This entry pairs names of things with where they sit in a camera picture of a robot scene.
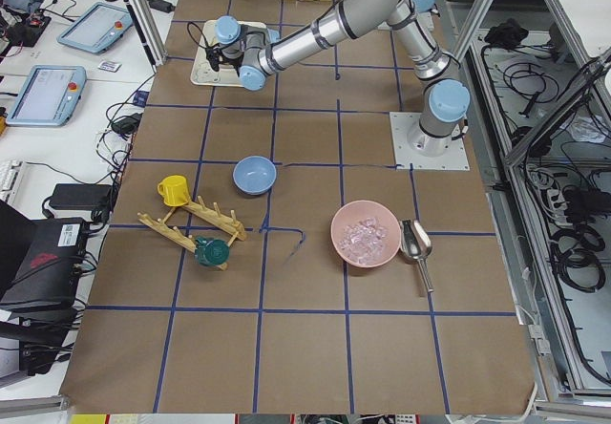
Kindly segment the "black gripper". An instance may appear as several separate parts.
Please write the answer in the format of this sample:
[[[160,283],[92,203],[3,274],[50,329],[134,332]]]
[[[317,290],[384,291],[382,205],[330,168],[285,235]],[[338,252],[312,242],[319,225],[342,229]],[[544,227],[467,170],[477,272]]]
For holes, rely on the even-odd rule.
[[[221,65],[239,69],[242,65],[242,49],[239,44],[215,44],[205,48],[205,55],[212,69],[218,69]]]

